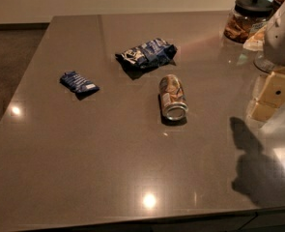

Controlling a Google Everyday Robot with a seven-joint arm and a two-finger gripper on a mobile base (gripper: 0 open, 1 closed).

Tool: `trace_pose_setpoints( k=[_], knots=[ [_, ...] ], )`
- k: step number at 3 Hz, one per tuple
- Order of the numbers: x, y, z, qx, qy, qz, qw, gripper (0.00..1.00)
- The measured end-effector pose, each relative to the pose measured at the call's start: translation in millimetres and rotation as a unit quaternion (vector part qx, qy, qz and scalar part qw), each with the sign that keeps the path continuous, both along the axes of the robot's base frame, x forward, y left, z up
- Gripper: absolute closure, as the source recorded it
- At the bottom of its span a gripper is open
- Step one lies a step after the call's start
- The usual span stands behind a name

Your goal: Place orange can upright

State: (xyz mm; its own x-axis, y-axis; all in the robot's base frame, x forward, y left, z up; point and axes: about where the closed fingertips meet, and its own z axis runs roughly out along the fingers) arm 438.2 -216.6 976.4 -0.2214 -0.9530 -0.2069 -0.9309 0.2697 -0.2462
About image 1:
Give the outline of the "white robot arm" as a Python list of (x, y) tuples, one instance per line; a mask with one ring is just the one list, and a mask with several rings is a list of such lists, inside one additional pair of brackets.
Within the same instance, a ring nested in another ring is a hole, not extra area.
[(254, 65), (267, 75), (257, 79), (248, 115), (262, 124), (264, 133), (284, 134), (285, 1), (267, 24), (263, 49), (257, 53)]

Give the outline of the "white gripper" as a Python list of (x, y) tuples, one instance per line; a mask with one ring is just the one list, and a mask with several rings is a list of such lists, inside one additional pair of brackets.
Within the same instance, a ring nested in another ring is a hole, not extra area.
[[(275, 65), (285, 66), (285, 1), (267, 24), (264, 55)], [(285, 71), (273, 71), (268, 75), (258, 101), (251, 103), (249, 116), (267, 122), (284, 103)]]

